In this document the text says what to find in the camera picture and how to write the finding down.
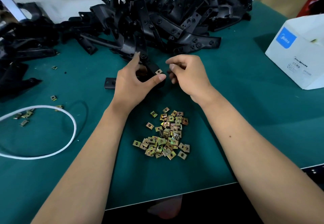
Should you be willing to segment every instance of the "white cardboard box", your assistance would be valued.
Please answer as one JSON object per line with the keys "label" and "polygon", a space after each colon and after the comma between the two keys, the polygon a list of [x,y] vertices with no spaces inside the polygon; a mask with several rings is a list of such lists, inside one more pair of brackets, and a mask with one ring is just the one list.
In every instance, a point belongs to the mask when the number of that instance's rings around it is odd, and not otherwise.
{"label": "white cardboard box", "polygon": [[324,87],[324,14],[287,20],[265,54],[302,89]]}

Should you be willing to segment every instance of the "forearm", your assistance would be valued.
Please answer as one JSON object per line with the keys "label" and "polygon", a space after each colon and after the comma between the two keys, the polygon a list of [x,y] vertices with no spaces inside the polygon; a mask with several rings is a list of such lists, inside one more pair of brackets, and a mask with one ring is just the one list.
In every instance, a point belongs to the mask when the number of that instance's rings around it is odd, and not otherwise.
{"label": "forearm", "polygon": [[324,193],[217,91],[202,108],[241,187],[265,223],[320,223]]}
{"label": "forearm", "polygon": [[33,224],[101,223],[126,119],[127,115],[113,104],[107,108]]}

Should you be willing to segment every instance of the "person's left hand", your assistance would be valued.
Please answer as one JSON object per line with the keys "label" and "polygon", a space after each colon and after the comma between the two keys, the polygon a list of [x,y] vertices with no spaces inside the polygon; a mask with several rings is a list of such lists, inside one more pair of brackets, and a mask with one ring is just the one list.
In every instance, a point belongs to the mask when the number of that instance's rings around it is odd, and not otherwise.
{"label": "person's left hand", "polygon": [[139,64],[139,61],[139,53],[135,53],[134,58],[117,73],[115,95],[111,103],[114,103],[127,115],[145,98],[154,86],[167,77],[165,74],[158,74],[142,83],[137,79],[136,72],[147,70],[146,67]]}

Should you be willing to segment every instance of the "person's right hand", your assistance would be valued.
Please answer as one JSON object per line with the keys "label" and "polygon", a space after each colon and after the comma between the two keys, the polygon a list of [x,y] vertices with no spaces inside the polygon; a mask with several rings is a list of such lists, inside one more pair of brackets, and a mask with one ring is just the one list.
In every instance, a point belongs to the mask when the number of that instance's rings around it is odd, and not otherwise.
{"label": "person's right hand", "polygon": [[205,67],[196,55],[180,54],[166,61],[170,64],[170,79],[173,84],[179,83],[181,89],[191,99],[203,105],[217,92],[210,84]]}

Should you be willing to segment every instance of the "white cable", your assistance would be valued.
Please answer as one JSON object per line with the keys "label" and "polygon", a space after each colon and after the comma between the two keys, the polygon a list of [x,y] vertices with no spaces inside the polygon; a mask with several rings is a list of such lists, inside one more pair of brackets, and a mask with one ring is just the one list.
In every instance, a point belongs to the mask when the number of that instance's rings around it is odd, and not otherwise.
{"label": "white cable", "polygon": [[23,112],[23,111],[26,111],[26,110],[29,110],[29,109],[37,109],[37,108],[51,108],[51,109],[56,109],[56,110],[59,110],[61,112],[64,112],[67,116],[69,116],[72,119],[72,122],[73,122],[73,125],[74,125],[74,131],[73,131],[73,135],[72,135],[72,138],[69,141],[69,143],[67,143],[67,145],[65,147],[63,147],[62,149],[58,150],[57,152],[54,152],[54,153],[51,153],[51,154],[48,154],[48,155],[44,155],[44,156],[38,156],[38,157],[18,157],[18,156],[13,156],[13,155],[7,155],[7,154],[0,153],[0,156],[1,157],[21,159],[21,160],[33,160],[33,159],[48,158],[48,157],[54,156],[54,155],[56,155],[56,154],[64,151],[72,143],[72,141],[74,140],[75,134],[76,134],[76,122],[75,122],[75,119],[74,119],[74,117],[70,113],[68,113],[67,111],[65,111],[65,110],[63,110],[61,108],[58,108],[58,107],[43,105],[43,106],[32,106],[32,107],[22,108],[22,109],[19,109],[17,111],[11,112],[11,113],[9,113],[7,115],[4,115],[4,116],[0,117],[0,122],[2,120],[5,120],[6,118],[9,118],[9,117],[11,117],[13,115],[16,115],[17,113],[20,113],[20,112]]}

